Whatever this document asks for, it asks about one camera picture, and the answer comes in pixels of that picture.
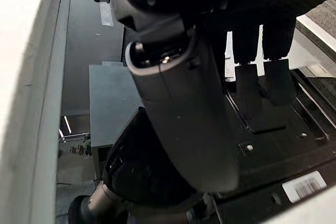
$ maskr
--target barcode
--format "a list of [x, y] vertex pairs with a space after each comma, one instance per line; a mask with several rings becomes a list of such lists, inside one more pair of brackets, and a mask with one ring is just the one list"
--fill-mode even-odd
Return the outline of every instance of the barcode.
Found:
[[307, 196], [322, 189], [315, 178], [309, 178], [302, 181], [295, 185], [294, 188], [300, 199], [306, 198]]
[[282, 185], [290, 202], [295, 203], [327, 187], [321, 174], [316, 170]]

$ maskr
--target white label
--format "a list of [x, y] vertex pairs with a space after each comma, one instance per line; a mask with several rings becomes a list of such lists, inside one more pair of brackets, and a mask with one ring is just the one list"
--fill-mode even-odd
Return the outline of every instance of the white label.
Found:
[[282, 185], [290, 202], [294, 203], [327, 187], [321, 174], [316, 170]]

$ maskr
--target black surface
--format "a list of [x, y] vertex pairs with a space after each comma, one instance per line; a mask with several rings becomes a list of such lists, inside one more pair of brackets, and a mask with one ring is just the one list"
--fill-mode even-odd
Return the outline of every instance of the black surface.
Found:
[[[232, 111], [230, 116], [236, 157], [239, 162], [238, 188], [225, 197], [290, 177], [334, 158], [336, 130], [319, 108], [297, 87], [292, 106], [281, 107], [285, 128], [254, 134]], [[245, 149], [251, 144], [252, 152]]]
[[123, 25], [103, 26], [94, 0], [71, 0], [62, 92], [62, 115], [90, 113], [89, 65], [121, 61]]
[[[334, 116], [310, 88], [309, 80], [299, 70], [292, 73], [328, 115]], [[234, 122], [240, 178], [235, 191], [221, 194], [219, 211], [225, 223], [260, 223], [301, 203], [306, 199], [292, 204], [282, 184], [315, 170], [328, 187], [336, 184], [336, 129], [298, 84], [296, 89], [294, 103], [283, 107], [287, 122], [284, 129], [256, 135]], [[246, 150], [248, 144], [253, 145], [252, 152]]]
[[288, 210], [294, 205], [300, 204], [305, 200], [314, 197], [316, 194], [324, 190], [314, 193], [296, 204], [292, 204], [283, 190], [282, 184], [302, 175], [314, 172], [315, 170], [319, 171], [328, 187], [332, 187], [336, 184], [336, 161], [321, 164], [313, 169], [309, 169], [307, 167], [306, 170], [300, 174], [296, 174], [287, 179], [282, 179], [276, 183], [266, 185], [256, 190], [249, 191], [244, 195], [240, 195], [239, 197], [219, 204], [218, 210], [222, 219], [226, 224], [260, 223], [261, 221], [265, 221], [276, 214]]

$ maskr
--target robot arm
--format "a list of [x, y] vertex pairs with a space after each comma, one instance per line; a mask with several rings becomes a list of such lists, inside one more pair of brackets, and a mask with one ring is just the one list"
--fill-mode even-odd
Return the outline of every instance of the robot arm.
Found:
[[[230, 105], [223, 98], [226, 32], [233, 31], [240, 87], [255, 90], [246, 72], [256, 71], [249, 63], [256, 55], [257, 28], [264, 25], [265, 59], [274, 63], [265, 68], [275, 75], [269, 85], [284, 86], [270, 89], [275, 90], [269, 92], [270, 100], [290, 103], [293, 84], [288, 62], [280, 59], [288, 54], [296, 17], [323, 1], [111, 0], [118, 21], [140, 38], [127, 46], [125, 59], [146, 112], [139, 111], [131, 135], [113, 146], [102, 184], [82, 203], [85, 219], [99, 217], [112, 206], [117, 216], [126, 209], [123, 199], [151, 207], [182, 204], [186, 211], [200, 193], [235, 189], [238, 167], [227, 117]], [[274, 74], [276, 69], [283, 69], [283, 76]], [[249, 95], [241, 95], [237, 106], [252, 118], [259, 101], [252, 91]], [[131, 141], [135, 137], [147, 139], [145, 159], [130, 151], [137, 149]]]

